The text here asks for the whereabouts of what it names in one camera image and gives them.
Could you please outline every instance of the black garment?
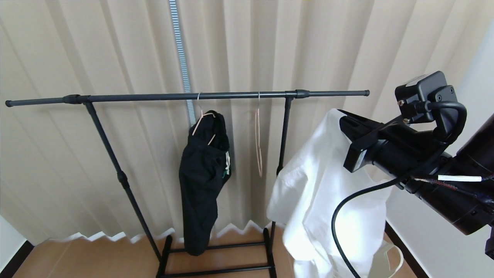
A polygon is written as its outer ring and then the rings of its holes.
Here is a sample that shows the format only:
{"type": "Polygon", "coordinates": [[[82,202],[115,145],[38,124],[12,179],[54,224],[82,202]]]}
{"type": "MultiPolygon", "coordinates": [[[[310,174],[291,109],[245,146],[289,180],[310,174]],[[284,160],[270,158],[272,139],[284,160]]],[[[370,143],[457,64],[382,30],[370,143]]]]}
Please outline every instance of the black garment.
{"type": "Polygon", "coordinates": [[[218,218],[216,198],[230,172],[226,171],[227,151],[225,119],[216,111],[204,116],[196,133],[189,130],[188,144],[182,153],[179,179],[182,191],[184,244],[187,253],[199,256],[209,244],[211,229],[218,218]]]}

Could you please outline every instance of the curtain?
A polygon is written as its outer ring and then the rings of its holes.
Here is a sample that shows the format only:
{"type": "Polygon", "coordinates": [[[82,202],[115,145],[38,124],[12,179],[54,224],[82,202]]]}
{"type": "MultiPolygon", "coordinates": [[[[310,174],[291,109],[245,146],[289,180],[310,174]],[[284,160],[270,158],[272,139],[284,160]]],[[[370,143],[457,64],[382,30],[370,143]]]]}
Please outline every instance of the curtain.
{"type": "MultiPolygon", "coordinates": [[[[296,99],[285,161],[326,112],[386,122],[394,88],[442,70],[458,86],[493,18],[489,0],[178,1],[194,93],[370,90],[296,99]]],[[[0,2],[1,100],[67,94],[182,93],[168,1],[0,2]]],[[[283,99],[194,101],[223,114],[233,175],[217,199],[214,232],[264,226],[276,178],[283,99]],[[264,175],[254,112],[260,108],[264,175]]],[[[185,101],[95,103],[154,236],[181,236],[178,165],[185,101]]],[[[82,105],[1,108],[0,213],[33,244],[77,232],[143,233],[82,105]]]]}

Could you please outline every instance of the clothes hanger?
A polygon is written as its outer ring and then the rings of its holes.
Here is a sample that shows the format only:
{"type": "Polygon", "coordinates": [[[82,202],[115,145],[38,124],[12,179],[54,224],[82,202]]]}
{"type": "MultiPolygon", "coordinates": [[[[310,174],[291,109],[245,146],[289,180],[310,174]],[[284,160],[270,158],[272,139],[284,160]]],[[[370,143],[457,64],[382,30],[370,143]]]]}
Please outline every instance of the clothes hanger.
{"type": "Polygon", "coordinates": [[[261,92],[258,92],[257,97],[257,110],[254,116],[254,129],[255,129],[255,155],[257,157],[257,169],[259,176],[262,177],[262,153],[261,153],[261,129],[259,121],[259,105],[261,103],[261,92]]]}
{"type": "MultiPolygon", "coordinates": [[[[214,113],[206,113],[206,114],[203,114],[203,108],[202,108],[201,104],[199,103],[199,96],[200,95],[201,95],[201,93],[197,94],[197,105],[199,105],[199,109],[201,109],[201,117],[197,121],[197,124],[196,124],[196,127],[194,128],[194,131],[192,131],[192,136],[194,136],[194,134],[196,134],[197,127],[201,123],[201,120],[204,118],[204,116],[212,115],[213,118],[216,118],[216,116],[214,115],[214,113]]],[[[211,140],[209,140],[209,143],[207,143],[208,146],[211,144],[211,142],[213,142],[214,137],[216,137],[216,134],[214,134],[213,137],[211,138],[211,140]]]]}

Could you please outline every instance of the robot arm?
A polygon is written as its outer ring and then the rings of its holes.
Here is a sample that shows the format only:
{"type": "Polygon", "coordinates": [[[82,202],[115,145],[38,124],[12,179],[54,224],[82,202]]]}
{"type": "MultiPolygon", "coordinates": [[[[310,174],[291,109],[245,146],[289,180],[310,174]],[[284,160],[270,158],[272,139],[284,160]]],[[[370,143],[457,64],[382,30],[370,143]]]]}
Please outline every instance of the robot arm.
{"type": "MultiPolygon", "coordinates": [[[[464,234],[494,226],[494,115],[452,157],[443,151],[463,130],[466,109],[444,74],[415,78],[397,87],[395,96],[401,115],[386,124],[342,111],[347,116],[340,119],[340,128],[352,141],[344,167],[354,172],[373,164],[393,178],[407,176],[395,185],[464,234]],[[409,126],[433,121],[433,131],[409,126]],[[478,182],[444,181],[458,179],[448,176],[477,176],[478,182]]],[[[494,228],[485,253],[494,259],[494,228]]]]}

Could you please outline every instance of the white wall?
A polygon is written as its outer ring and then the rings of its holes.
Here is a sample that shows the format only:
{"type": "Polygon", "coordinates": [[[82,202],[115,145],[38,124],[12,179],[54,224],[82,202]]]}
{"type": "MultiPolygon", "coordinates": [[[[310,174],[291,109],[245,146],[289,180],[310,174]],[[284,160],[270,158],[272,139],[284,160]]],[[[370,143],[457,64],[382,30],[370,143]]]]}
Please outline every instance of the white wall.
{"type": "Polygon", "coordinates": [[[0,215],[0,272],[26,239],[0,215]]]}
{"type": "MultiPolygon", "coordinates": [[[[455,154],[494,112],[493,79],[494,23],[456,88],[458,101],[468,109],[468,118],[448,153],[455,154]]],[[[388,205],[389,223],[431,278],[492,277],[494,261],[484,254],[490,227],[465,236],[418,198],[397,189],[388,205]]]]}

